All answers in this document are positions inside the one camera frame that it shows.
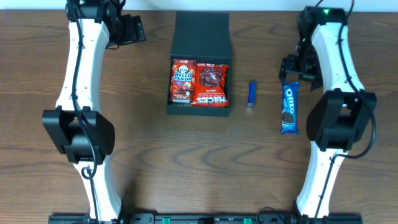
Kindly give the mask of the blue cookie pack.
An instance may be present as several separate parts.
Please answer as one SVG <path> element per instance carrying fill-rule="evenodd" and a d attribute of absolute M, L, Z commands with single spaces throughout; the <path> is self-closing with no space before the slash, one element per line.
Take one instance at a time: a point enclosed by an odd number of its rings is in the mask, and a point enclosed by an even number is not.
<path fill-rule="evenodd" d="M 297 98 L 299 82 L 282 85 L 282 121 L 281 134 L 299 134 L 297 129 Z"/>

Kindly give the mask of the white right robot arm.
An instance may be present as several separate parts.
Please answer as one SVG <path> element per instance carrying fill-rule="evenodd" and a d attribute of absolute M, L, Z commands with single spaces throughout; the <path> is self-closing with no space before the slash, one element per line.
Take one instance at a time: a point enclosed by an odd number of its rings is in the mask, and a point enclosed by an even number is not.
<path fill-rule="evenodd" d="M 362 223 L 361 215 L 331 214 L 330 196 L 344 159 L 359 159 L 376 140 L 377 99 L 367 92 L 354 68 L 348 43 L 348 18 L 342 8 L 307 6 L 297 16 L 297 53 L 283 59 L 279 79 L 284 99 L 282 124 L 296 122 L 296 85 L 287 75 L 323 89 L 307 117 L 311 144 L 304 185 L 283 223 Z"/>

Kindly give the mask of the red Hello Panda pack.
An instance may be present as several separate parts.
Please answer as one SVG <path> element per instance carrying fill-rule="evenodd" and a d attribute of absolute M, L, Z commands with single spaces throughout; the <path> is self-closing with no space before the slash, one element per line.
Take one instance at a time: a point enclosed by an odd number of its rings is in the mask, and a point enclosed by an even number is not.
<path fill-rule="evenodd" d="M 195 90 L 195 60 L 175 59 L 172 64 L 170 81 L 170 102 L 190 104 L 193 102 Z"/>

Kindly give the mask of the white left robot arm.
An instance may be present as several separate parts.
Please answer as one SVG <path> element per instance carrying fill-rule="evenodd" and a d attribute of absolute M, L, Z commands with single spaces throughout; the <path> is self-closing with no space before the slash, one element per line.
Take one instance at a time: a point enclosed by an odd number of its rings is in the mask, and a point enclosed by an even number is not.
<path fill-rule="evenodd" d="M 104 53 L 146 39 L 141 18 L 122 14 L 120 0 L 67 1 L 70 48 L 62 91 L 42 124 L 59 153 L 79 172 L 88 196 L 87 214 L 53 214 L 49 223 L 139 223 L 124 212 L 110 155 L 113 124 L 101 114 L 100 79 Z"/>

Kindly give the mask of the black box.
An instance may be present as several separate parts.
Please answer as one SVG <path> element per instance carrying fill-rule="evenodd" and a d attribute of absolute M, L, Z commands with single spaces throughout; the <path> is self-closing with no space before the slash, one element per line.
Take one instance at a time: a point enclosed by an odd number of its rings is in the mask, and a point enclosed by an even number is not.
<path fill-rule="evenodd" d="M 227 65 L 224 92 L 228 100 L 232 69 L 229 14 L 227 12 L 178 11 L 170 50 L 170 63 L 173 63 L 175 59 Z"/>

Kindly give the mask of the red Hacks candy bag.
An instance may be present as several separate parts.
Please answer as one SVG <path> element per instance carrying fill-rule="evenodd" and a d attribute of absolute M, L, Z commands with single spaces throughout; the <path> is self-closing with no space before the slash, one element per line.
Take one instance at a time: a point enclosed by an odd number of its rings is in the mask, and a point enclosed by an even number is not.
<path fill-rule="evenodd" d="M 228 105 L 224 85 L 228 66 L 198 63 L 192 106 L 224 108 Z"/>

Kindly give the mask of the small blue stick pack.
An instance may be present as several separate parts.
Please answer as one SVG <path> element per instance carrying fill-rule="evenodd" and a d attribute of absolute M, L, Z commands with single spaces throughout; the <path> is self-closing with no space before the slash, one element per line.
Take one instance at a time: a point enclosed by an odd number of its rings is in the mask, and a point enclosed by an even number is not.
<path fill-rule="evenodd" d="M 253 108 L 255 105 L 255 100 L 256 100 L 256 87 L 257 83 L 254 81 L 251 81 L 249 83 L 249 90 L 248 90 L 248 101 L 247 101 L 247 108 Z"/>

